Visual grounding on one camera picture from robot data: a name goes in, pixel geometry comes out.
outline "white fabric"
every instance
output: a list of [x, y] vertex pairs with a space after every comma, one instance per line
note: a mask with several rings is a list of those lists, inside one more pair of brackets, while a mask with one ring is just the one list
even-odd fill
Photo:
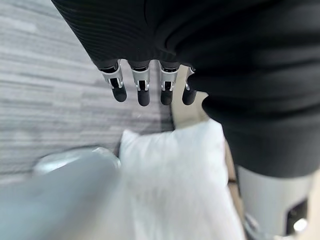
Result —
[[137, 240], [244, 240], [213, 120], [140, 136], [126, 130], [120, 161]]

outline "robotic hand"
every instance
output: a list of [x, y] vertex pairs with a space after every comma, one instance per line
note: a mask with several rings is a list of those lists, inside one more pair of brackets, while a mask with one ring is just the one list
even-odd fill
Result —
[[161, 101], [180, 64], [183, 102], [207, 92], [235, 163], [249, 239], [291, 239], [307, 225], [320, 161], [320, 4], [308, 0], [52, 0], [123, 102], [119, 59], [149, 104], [149, 62], [161, 64]]

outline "black fabric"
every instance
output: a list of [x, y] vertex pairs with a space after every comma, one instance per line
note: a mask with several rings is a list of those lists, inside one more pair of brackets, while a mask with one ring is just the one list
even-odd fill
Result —
[[98, 68], [179, 62], [207, 92], [236, 165], [274, 177], [320, 163], [318, 0], [53, 0]]

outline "gray floor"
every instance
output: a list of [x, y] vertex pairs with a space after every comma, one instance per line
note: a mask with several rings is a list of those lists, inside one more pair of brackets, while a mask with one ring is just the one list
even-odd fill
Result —
[[127, 100], [118, 103], [50, 0], [0, 1], [0, 178], [31, 171], [37, 158], [63, 149], [114, 150], [124, 129], [173, 129], [159, 100], [151, 63], [151, 102], [141, 107], [126, 61]]

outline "gray metal part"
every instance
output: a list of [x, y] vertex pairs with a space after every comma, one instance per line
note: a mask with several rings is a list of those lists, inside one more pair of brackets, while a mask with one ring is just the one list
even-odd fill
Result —
[[164, 71], [162, 69], [162, 67], [160, 67], [161, 90], [165, 91], [166, 90], [165, 89], [165, 83], [166, 82], [171, 82], [170, 91], [173, 91], [174, 86], [176, 84], [177, 76], [178, 76], [178, 70], [177, 71], [173, 71], [173, 72], [167, 72], [167, 71]]
[[288, 212], [308, 197], [313, 175], [277, 178], [241, 166], [237, 173], [247, 232], [255, 240], [291, 239], [282, 237], [286, 235]]
[[138, 91], [141, 91], [139, 81], [145, 81], [145, 90], [149, 90], [150, 71], [149, 67], [144, 71], [136, 71], [132, 69], [133, 80]]
[[109, 84], [111, 89], [114, 89], [114, 86], [112, 86], [112, 84], [111, 84], [111, 79], [117, 79], [119, 88], [121, 89], [123, 87], [124, 77], [122, 75], [120, 61], [118, 61], [118, 68], [115, 72], [112, 72], [112, 73], [108, 73], [108, 72], [104, 72], [104, 71], [101, 71], [101, 72], [104, 77], [104, 80]]

